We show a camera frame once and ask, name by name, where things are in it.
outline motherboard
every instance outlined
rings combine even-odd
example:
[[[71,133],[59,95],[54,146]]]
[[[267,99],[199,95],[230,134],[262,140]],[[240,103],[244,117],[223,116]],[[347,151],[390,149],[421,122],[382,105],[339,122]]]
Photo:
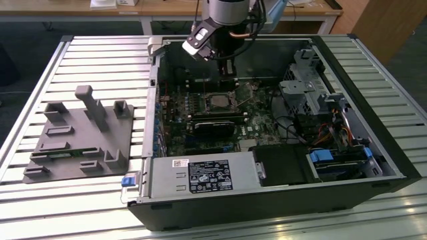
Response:
[[[256,79],[236,79],[222,87],[210,81],[198,79],[162,91],[167,156],[247,152],[254,146],[280,144],[271,86]]]

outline copper tube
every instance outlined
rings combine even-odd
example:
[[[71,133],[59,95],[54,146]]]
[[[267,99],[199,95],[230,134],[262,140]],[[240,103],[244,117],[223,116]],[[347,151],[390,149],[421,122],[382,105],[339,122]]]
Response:
[[[250,33],[238,34],[231,31],[230,36],[235,39],[246,39],[250,37]]]

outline floor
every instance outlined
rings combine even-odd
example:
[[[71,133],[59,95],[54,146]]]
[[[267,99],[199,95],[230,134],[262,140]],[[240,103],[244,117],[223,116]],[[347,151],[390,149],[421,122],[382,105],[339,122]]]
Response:
[[[0,86],[0,145],[50,62],[63,35],[140,35],[138,22],[56,22],[47,31],[40,22],[0,23],[0,44],[20,71],[20,80]],[[191,22],[155,22],[155,34],[188,34]],[[427,19],[387,65],[387,69],[427,110]]]

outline wooden desk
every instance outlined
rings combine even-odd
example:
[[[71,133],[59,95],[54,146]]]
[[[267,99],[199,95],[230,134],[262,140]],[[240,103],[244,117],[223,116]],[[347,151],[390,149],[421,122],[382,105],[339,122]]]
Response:
[[[200,0],[198,19],[200,19],[203,10],[202,2],[203,0]],[[143,0],[142,23],[144,30],[151,29],[152,21],[192,21],[195,19],[196,4],[198,0]],[[315,0],[313,3],[299,4],[298,6],[303,8],[295,8],[295,13],[292,7],[284,9],[280,21],[322,22],[318,33],[329,34],[337,17],[343,14],[343,10],[333,9],[325,0]]]
[[[0,22],[139,21],[143,34],[152,35],[152,21],[192,21],[196,3],[198,0],[139,0],[136,6],[91,11],[90,0],[0,0]],[[299,6],[305,8],[295,8],[296,18],[294,8],[287,7],[280,21],[322,23],[318,33],[329,34],[343,11],[334,10],[325,0]]]
[[[142,14],[143,0],[135,6],[91,10],[91,0],[0,0],[0,16],[123,16]]]

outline desk leg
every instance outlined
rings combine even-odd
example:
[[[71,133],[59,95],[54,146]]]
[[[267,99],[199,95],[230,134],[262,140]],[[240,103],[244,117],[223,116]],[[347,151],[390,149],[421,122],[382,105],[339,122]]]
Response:
[[[322,23],[318,34],[330,34],[338,16],[329,16]]]
[[[142,16],[140,17],[140,25],[142,25],[143,34],[147,36],[154,35],[152,20],[154,20],[152,16]]]

